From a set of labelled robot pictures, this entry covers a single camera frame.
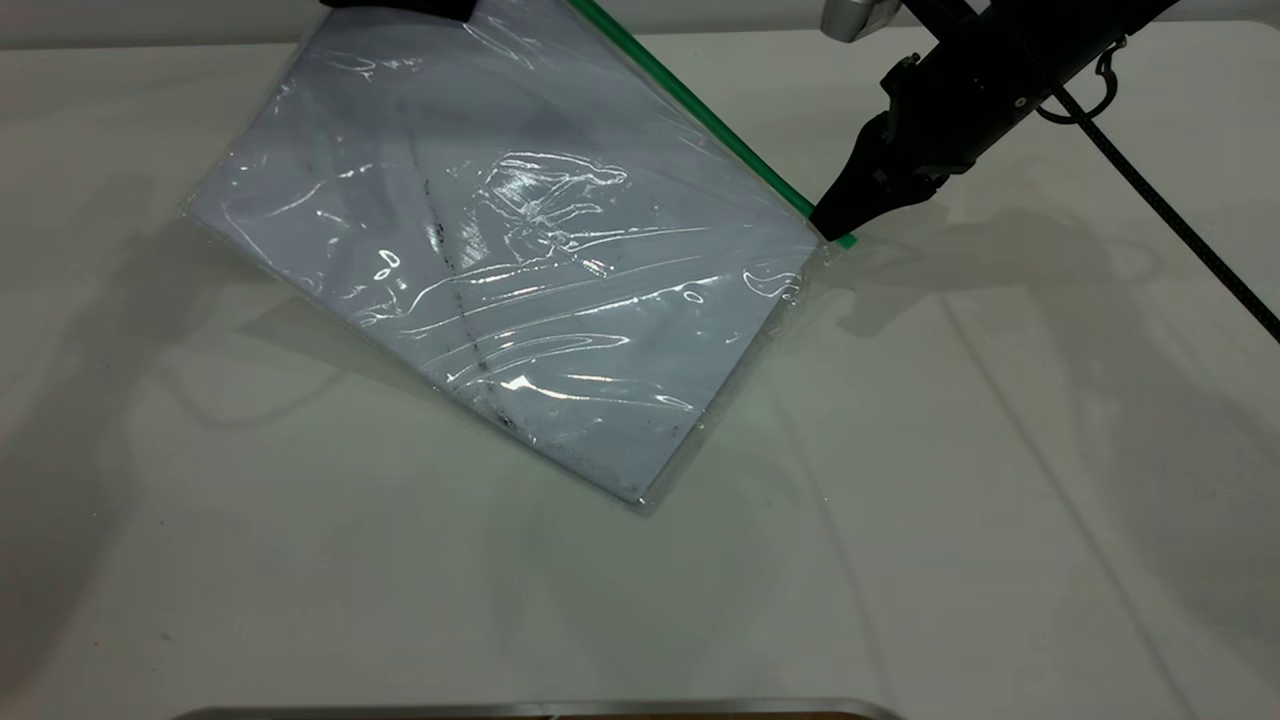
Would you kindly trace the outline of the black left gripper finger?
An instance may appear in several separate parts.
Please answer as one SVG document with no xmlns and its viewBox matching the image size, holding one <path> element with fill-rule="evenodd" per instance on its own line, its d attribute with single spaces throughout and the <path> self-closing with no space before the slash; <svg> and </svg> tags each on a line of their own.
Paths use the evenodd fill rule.
<svg viewBox="0 0 1280 720">
<path fill-rule="evenodd" d="M 321 0 L 320 4 L 333 10 L 379 8 L 411 12 L 461 23 L 470 22 L 474 14 L 474 0 Z"/>
</svg>

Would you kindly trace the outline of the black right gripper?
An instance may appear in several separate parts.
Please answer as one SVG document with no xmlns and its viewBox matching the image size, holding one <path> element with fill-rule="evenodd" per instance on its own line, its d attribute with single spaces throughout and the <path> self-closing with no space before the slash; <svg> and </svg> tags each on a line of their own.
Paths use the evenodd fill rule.
<svg viewBox="0 0 1280 720">
<path fill-rule="evenodd" d="M 1032 113 L 1070 126 L 1093 120 L 1119 91 L 1114 55 L 1126 44 L 1124 1 L 906 1 L 937 44 L 882 81 L 890 109 L 861 128 L 810 223 L 828 241 L 932 199 Z M 1080 70 L 1105 82 L 1092 109 L 1043 111 Z"/>
</svg>

